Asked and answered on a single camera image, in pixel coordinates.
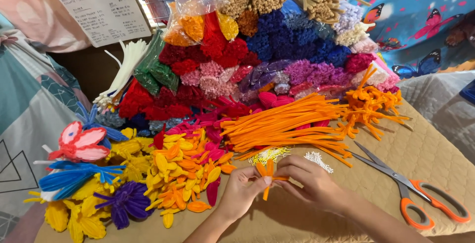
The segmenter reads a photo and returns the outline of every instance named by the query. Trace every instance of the quilted mat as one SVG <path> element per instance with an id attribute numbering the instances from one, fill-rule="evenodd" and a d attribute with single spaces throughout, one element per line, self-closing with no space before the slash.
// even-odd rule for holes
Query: quilted mat
<path id="1" fill-rule="evenodd" d="M 405 103 L 400 106 L 399 111 L 402 115 L 412 118 L 407 124 L 414 128 L 413 132 L 397 123 L 382 120 L 379 125 L 385 133 L 382 141 L 377 141 L 365 128 L 359 128 L 356 140 L 408 179 L 425 180 L 446 190 L 474 216 L 475 166 L 413 107 Z M 365 156 L 352 139 L 345 139 L 345 143 L 351 151 Z M 299 146 L 291 153 L 305 155 L 308 151 L 318 149 Z M 399 190 L 391 178 L 355 158 L 348 159 L 353 164 L 353 168 L 349 168 L 323 151 L 319 152 L 323 161 L 334 169 L 332 177 L 338 184 L 356 191 L 404 222 L 400 212 Z M 249 165 L 247 161 L 233 164 L 238 167 Z M 224 191 L 227 179 L 226 176 L 221 177 L 219 197 Z M 411 193 L 411 198 L 424 208 L 436 224 L 432 230 L 420 231 L 424 236 L 430 237 L 436 243 L 475 242 L 475 221 L 454 222 L 417 195 Z M 185 210 L 175 214 L 173 226 L 166 229 L 162 217 L 156 212 L 146 221 L 131 222 L 130 226 L 123 230 L 118 231 L 114 225 L 108 225 L 107 235 L 100 242 L 182 242 L 210 213 L 211 210 L 200 214 Z M 35 243 L 47 242 L 70 242 L 69 233 L 56 233 L 44 223 Z M 371 239 L 344 218 L 312 211 L 282 188 L 275 187 L 270 190 L 268 201 L 257 198 L 246 215 L 223 233 L 220 242 L 353 243 L 371 242 Z"/>

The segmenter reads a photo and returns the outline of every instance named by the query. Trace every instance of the hand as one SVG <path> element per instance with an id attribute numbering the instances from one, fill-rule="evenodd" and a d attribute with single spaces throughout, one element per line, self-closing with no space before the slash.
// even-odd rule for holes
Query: hand
<path id="1" fill-rule="evenodd" d="M 251 207 L 254 198 L 272 183 L 271 177 L 261 177 L 255 166 L 232 171 L 217 211 L 220 215 L 234 222 L 242 217 Z"/>
<path id="2" fill-rule="evenodd" d="M 338 186 L 327 173 L 315 162 L 304 157 L 289 155 L 277 163 L 275 177 L 291 177 L 301 183 L 303 188 L 289 182 L 274 180 L 287 192 L 300 198 L 317 209 L 343 215 L 349 192 Z"/>

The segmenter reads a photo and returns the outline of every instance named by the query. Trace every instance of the handwritten sign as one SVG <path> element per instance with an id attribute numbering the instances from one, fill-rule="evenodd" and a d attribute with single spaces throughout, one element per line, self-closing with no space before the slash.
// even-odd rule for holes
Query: handwritten sign
<path id="1" fill-rule="evenodd" d="M 95 47 L 151 35 L 135 0 L 60 1 Z"/>

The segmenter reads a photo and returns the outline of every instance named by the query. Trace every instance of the finger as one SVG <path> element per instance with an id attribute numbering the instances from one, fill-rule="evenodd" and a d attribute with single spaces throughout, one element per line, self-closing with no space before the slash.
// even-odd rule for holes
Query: finger
<path id="1" fill-rule="evenodd" d="M 292 177 L 295 181 L 305 185 L 307 179 L 310 179 L 312 175 L 299 167 L 288 165 L 278 168 L 274 173 L 274 177 Z"/>
<path id="2" fill-rule="evenodd" d="M 258 172 L 258 169 L 255 166 L 248 166 L 233 170 L 231 172 L 231 177 L 249 179 L 253 177 L 261 177 L 261 174 Z"/>
<path id="3" fill-rule="evenodd" d="M 300 198 L 303 201 L 310 202 L 311 198 L 310 195 L 308 195 L 303 189 L 301 189 L 299 186 L 289 182 L 289 181 L 281 181 L 281 180 L 274 180 L 274 183 L 282 186 L 282 188 L 289 192 L 290 194 L 296 196 L 297 198 Z"/>
<path id="4" fill-rule="evenodd" d="M 252 185 L 247 188 L 247 192 L 249 192 L 250 196 L 255 197 L 259 194 L 259 192 L 270 186 L 271 183 L 272 177 L 261 177 L 255 180 Z"/>
<path id="5" fill-rule="evenodd" d="M 311 173 L 316 164 L 298 155 L 288 155 L 277 163 L 277 169 L 289 165 L 299 167 L 300 169 Z"/>

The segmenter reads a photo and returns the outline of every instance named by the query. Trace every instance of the forearm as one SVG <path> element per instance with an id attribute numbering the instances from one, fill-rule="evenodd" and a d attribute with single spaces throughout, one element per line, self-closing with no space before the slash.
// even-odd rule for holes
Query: forearm
<path id="1" fill-rule="evenodd" d="M 224 218 L 216 209 L 183 243 L 215 243 L 232 223 L 232 220 Z"/>
<path id="2" fill-rule="evenodd" d="M 348 191 L 351 205 L 342 215 L 355 222 L 377 243 L 431 243 L 413 228 L 387 214 L 373 203 Z"/>

